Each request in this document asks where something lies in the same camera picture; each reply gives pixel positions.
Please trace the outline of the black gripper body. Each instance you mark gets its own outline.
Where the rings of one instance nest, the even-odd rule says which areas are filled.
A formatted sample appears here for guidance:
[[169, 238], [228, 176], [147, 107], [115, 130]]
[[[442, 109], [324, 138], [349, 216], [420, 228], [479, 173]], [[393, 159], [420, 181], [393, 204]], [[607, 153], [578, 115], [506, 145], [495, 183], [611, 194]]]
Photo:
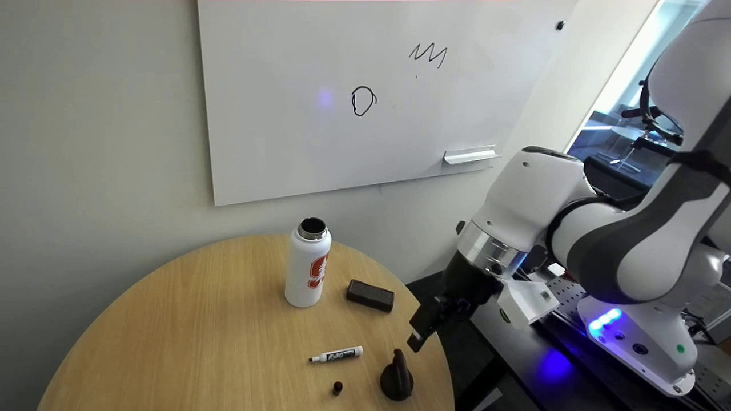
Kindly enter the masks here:
[[440, 291], [420, 297], [420, 306], [408, 320], [412, 337], [407, 345], [420, 353], [434, 332], [469, 320], [478, 306], [486, 305], [501, 291], [503, 283], [495, 276], [469, 264], [462, 253], [454, 253], [440, 272]]

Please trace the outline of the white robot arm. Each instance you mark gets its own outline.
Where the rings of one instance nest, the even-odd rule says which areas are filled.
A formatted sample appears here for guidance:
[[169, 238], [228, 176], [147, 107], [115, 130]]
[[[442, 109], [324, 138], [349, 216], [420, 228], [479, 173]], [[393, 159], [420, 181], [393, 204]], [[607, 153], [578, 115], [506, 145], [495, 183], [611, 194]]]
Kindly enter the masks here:
[[512, 325], [551, 313], [548, 291], [513, 280], [543, 246], [585, 291], [578, 316], [593, 345], [670, 398], [694, 389], [696, 345], [683, 309], [728, 261], [709, 243], [731, 201], [728, 0], [709, 0], [657, 56], [640, 115], [670, 117], [678, 152], [638, 201], [601, 194], [574, 155], [526, 146], [510, 159], [458, 230], [445, 293], [413, 313], [413, 350], [488, 299]]

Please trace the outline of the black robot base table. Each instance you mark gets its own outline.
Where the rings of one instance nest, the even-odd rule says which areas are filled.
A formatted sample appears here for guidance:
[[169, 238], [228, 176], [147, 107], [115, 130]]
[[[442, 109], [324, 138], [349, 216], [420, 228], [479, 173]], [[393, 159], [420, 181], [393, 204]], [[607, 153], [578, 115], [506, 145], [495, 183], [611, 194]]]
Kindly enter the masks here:
[[696, 371], [685, 398], [666, 398], [559, 316], [519, 330], [488, 302], [470, 325], [495, 356], [492, 369], [506, 372], [538, 411], [728, 411], [728, 379], [710, 366]]

